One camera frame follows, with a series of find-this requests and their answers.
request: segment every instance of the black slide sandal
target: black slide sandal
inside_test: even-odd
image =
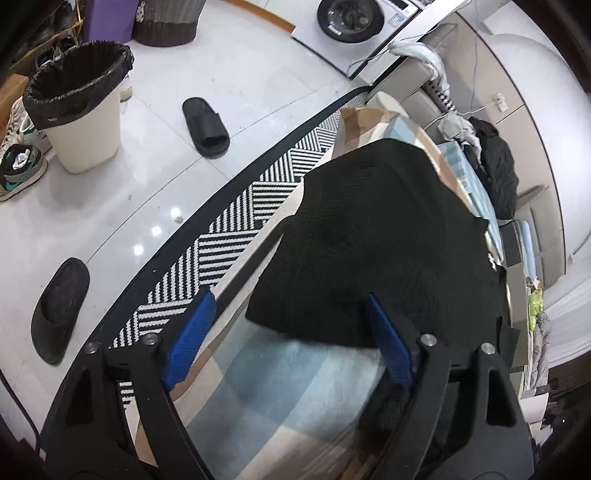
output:
[[[187,98],[183,113],[191,139],[197,151],[204,157],[218,157],[230,146],[230,135],[219,113],[201,97]]]
[[[68,258],[43,290],[33,313],[31,339],[46,363],[58,365],[64,358],[89,284],[84,262]]]

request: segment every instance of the cardboard box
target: cardboard box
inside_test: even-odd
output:
[[[10,119],[10,109],[14,101],[22,96],[28,78],[23,75],[10,75],[0,87],[0,138],[6,135],[6,127]]]

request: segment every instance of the black and white striped rug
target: black and white striped rug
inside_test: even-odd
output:
[[[158,333],[171,318],[184,312],[200,286],[213,287],[334,144],[338,109],[364,105],[367,90],[353,90],[329,105],[208,200],[136,275],[90,339],[112,348],[132,345],[146,333]],[[223,207],[213,211],[218,205]],[[130,314],[123,324],[125,310]],[[120,386],[123,402],[128,404],[133,398],[132,384],[122,382]]]

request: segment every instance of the woven basket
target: woven basket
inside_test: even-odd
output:
[[[134,39],[151,47],[174,47],[195,38],[205,0],[145,0],[140,2]]]

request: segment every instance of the power outlet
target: power outlet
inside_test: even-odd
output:
[[[505,97],[501,93],[497,93],[495,95],[495,105],[499,109],[501,113],[506,112],[509,109],[507,102],[505,101]]]

